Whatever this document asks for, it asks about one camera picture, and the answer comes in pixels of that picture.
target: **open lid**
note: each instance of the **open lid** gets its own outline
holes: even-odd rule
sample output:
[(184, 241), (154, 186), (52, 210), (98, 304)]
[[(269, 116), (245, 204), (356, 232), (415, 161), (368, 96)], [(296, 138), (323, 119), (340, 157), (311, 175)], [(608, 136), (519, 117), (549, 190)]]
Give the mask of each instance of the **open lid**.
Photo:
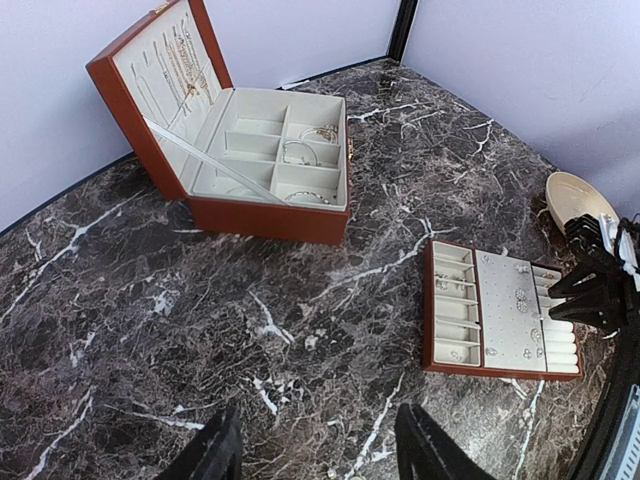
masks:
[(96, 56), (87, 70), (152, 179), (171, 199), (185, 198), (180, 177), (190, 154), (145, 118), (198, 146), (232, 88), (203, 0), (172, 0), (149, 12)]

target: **wall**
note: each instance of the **wall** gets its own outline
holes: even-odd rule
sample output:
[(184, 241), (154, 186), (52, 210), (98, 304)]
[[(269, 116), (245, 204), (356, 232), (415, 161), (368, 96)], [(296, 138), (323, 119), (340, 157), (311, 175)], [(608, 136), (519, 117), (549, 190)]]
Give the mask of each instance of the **wall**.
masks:
[[(0, 0), (0, 232), (128, 153), (84, 65), (160, 0)], [(399, 0), (207, 0), (238, 86), (386, 54)]]
[(422, 0), (403, 59), (640, 211), (640, 3)]

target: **beige bowl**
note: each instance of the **beige bowl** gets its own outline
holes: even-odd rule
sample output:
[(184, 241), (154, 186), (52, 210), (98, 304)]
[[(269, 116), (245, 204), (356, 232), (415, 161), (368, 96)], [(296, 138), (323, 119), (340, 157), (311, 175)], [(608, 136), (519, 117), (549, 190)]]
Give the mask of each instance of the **beige bowl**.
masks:
[(619, 220), (613, 207), (600, 192), (570, 173), (552, 173), (547, 179), (546, 196), (549, 212), (562, 233), (565, 223), (585, 213), (596, 219), (600, 214), (606, 213)]

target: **jewelry box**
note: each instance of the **jewelry box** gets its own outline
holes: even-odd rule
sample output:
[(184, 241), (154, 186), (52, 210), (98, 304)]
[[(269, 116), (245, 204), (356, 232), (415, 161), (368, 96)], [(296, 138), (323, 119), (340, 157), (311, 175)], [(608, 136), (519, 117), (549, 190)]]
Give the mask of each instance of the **jewelry box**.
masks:
[(424, 369), (571, 380), (582, 361), (571, 322), (552, 320), (559, 269), (442, 241), (425, 248)]
[(349, 218), (346, 104), (234, 88), (204, 0), (173, 0), (87, 70), (167, 199), (198, 228), (339, 244)]

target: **marble countertop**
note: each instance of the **marble countertop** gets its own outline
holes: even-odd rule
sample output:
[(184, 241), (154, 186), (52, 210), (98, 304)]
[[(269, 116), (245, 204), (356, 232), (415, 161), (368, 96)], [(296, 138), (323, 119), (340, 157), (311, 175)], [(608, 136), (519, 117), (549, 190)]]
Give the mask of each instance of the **marble countertop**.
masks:
[(244, 478), (396, 479), (403, 402), (498, 479), (567, 471), (615, 340), (580, 328), (572, 382), (421, 369), (423, 246), (563, 265), (541, 200), (554, 168), (390, 60), (298, 90), (347, 99), (339, 248), (198, 232), (135, 160), (0, 238), (0, 477), (152, 478), (228, 403)]

